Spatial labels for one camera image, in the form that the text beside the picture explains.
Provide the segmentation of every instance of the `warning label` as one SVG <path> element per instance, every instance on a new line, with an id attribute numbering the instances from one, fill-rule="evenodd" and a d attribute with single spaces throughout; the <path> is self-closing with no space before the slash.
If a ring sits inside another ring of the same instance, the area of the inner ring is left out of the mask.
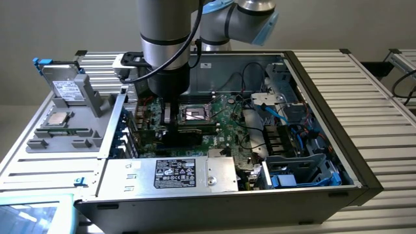
<path id="1" fill-rule="evenodd" d="M 194 159 L 155 161 L 154 188 L 195 187 Z"/>
<path id="2" fill-rule="evenodd" d="M 73 81 L 53 81 L 53 85 L 65 101 L 83 101 L 82 94 Z"/>

